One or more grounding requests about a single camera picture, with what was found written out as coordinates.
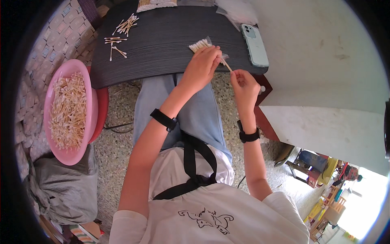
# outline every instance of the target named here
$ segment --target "black wrist strap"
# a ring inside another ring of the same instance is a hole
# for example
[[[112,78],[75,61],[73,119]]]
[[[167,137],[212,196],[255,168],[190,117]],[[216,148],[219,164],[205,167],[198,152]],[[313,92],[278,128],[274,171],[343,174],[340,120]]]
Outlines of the black wrist strap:
[[[256,128],[256,132],[253,134],[245,134],[243,130],[243,126],[241,124],[241,120],[237,121],[238,128],[240,129],[240,140],[242,143],[250,142],[250,141],[256,141],[260,138],[259,128]]]
[[[177,124],[177,119],[176,118],[173,118],[173,119],[169,118],[168,116],[163,114],[159,109],[155,109],[150,114],[150,116],[152,116],[153,119],[157,120],[157,122],[159,122],[163,126],[166,126],[168,132],[173,131],[173,129],[175,128],[175,126]]]

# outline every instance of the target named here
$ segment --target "person's right hand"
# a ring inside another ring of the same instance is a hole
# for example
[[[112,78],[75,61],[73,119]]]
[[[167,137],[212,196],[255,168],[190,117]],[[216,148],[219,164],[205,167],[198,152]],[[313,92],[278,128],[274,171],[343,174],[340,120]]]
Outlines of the person's right hand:
[[[178,87],[192,94],[203,89],[213,78],[214,71],[221,61],[219,46],[202,47],[192,57]]]
[[[234,90],[238,114],[243,123],[243,120],[247,120],[248,117],[254,117],[253,109],[261,87],[248,71],[242,69],[230,73],[230,82]]]

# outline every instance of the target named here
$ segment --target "cloth bag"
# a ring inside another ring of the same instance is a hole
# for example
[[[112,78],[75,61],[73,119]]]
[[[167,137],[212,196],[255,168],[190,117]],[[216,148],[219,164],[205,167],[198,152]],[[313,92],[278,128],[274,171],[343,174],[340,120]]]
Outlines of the cloth bag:
[[[28,177],[40,214],[58,224],[94,221],[98,214],[97,174],[91,144],[80,162],[73,166],[64,165],[56,158],[38,159]]]

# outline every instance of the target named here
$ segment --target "sunlight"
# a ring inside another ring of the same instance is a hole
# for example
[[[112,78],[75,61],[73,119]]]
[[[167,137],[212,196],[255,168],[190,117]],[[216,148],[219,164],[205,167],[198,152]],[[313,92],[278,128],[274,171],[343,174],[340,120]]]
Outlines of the sunlight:
[[[358,239],[362,239],[375,222],[386,195],[389,180],[387,177],[360,167],[363,176],[360,182],[353,182],[351,190],[362,194],[350,194],[345,203],[345,211],[338,224]]]

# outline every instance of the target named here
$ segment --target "phone case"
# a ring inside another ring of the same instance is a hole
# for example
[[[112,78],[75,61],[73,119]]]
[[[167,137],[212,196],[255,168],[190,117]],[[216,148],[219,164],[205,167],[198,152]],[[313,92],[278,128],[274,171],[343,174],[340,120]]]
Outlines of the phone case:
[[[248,46],[252,64],[257,67],[268,67],[267,53],[259,29],[252,25],[242,24],[241,31]]]

